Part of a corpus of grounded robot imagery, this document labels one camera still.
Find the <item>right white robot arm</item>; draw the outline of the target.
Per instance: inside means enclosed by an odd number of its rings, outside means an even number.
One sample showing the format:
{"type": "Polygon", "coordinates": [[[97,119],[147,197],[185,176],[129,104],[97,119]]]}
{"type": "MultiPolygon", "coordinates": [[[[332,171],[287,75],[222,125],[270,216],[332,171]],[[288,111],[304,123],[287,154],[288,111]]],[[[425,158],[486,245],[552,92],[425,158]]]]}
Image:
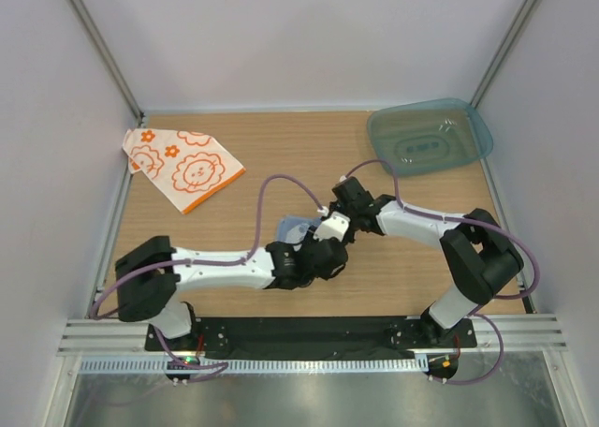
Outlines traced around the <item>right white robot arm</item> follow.
{"type": "Polygon", "coordinates": [[[468,214],[441,213],[410,205],[391,195],[374,198],[355,177],[332,188],[329,208],[348,218],[349,234],[360,230],[414,240],[442,251],[452,285],[420,316],[424,342],[442,348],[455,327],[494,299],[523,269],[523,259],[493,216],[475,209],[468,214]]]}

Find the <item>blue terry towel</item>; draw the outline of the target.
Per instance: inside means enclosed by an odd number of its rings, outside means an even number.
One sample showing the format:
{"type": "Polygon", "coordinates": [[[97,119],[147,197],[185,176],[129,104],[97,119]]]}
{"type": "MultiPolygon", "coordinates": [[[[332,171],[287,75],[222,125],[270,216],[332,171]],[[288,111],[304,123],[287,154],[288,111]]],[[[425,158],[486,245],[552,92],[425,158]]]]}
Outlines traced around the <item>blue terry towel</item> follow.
{"type": "Polygon", "coordinates": [[[318,226],[319,224],[319,217],[284,216],[277,225],[275,240],[284,243],[300,243],[310,226],[318,226]]]}

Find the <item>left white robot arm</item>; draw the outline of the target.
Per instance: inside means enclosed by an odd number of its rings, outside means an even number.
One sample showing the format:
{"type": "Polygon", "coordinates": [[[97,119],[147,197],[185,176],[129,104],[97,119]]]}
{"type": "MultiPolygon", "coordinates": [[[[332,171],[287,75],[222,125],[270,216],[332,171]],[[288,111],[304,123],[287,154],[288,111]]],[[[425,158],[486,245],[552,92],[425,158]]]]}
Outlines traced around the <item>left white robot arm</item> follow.
{"type": "Polygon", "coordinates": [[[348,260],[336,238],[306,239],[299,246],[272,242],[246,255],[176,248],[168,236],[152,237],[115,263],[117,317],[152,324],[175,350],[186,352],[197,344],[198,330],[180,293],[219,287],[293,290],[335,277],[348,260]]]}

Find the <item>white orange flower towel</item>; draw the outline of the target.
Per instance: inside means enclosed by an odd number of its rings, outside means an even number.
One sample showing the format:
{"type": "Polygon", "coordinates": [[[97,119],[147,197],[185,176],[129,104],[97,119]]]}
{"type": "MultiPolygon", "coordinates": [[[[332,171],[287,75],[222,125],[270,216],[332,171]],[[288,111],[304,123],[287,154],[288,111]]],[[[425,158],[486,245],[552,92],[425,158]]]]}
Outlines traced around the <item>white orange flower towel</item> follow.
{"type": "Polygon", "coordinates": [[[129,171],[140,173],[182,214],[233,183],[244,165],[211,135],[156,128],[127,131],[129,171]]]}

